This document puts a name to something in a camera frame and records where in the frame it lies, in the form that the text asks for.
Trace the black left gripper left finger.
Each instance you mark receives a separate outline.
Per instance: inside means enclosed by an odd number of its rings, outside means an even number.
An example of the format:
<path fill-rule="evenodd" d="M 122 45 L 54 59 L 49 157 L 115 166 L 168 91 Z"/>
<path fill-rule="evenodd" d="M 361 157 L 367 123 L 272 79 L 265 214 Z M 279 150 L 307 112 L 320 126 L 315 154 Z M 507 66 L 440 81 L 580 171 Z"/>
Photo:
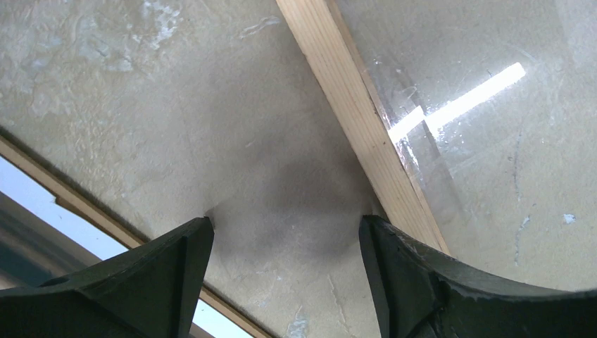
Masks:
<path fill-rule="evenodd" d="M 1 292 L 2 337 L 188 337 L 214 230 L 194 218 L 37 287 Z"/>

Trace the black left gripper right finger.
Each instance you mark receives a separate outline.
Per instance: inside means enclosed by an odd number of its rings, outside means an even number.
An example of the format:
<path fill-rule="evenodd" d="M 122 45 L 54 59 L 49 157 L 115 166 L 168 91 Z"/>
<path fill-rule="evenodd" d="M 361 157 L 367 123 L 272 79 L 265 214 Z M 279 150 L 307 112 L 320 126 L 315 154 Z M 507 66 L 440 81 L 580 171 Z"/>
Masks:
<path fill-rule="evenodd" d="M 473 268 L 376 215 L 360 250 L 383 337 L 595 337 L 596 291 L 564 292 Z"/>

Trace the clear acrylic sheet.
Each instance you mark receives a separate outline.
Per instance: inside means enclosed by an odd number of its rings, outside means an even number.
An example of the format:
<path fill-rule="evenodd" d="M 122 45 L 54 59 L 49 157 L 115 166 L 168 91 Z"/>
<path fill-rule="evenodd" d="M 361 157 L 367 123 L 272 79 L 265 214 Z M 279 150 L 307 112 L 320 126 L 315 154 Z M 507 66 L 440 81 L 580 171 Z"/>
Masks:
<path fill-rule="evenodd" d="M 596 2 L 338 1 L 449 251 L 596 287 Z"/>

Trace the glossy photo print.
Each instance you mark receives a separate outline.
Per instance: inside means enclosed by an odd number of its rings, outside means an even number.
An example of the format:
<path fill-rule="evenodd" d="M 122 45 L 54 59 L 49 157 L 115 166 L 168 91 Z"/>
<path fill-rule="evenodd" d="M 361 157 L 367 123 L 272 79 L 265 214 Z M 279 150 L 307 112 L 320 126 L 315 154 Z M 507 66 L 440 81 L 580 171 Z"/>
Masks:
<path fill-rule="evenodd" d="M 57 198 L 5 158 L 1 158 L 1 192 L 15 200 L 33 215 L 67 239 L 82 247 L 96 260 L 106 260 L 127 250 L 127 247 L 103 233 L 80 216 L 59 206 Z M 230 319 L 199 300 L 193 323 L 214 337 L 248 337 Z"/>

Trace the wooden picture frame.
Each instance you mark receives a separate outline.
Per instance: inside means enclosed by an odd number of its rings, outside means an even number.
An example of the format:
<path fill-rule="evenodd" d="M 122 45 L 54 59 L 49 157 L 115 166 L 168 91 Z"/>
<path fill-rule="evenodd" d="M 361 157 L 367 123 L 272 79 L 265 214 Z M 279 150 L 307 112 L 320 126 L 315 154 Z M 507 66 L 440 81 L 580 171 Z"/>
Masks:
<path fill-rule="evenodd" d="M 421 189 L 385 128 L 379 96 L 334 1 L 278 1 L 390 223 L 449 252 Z"/>

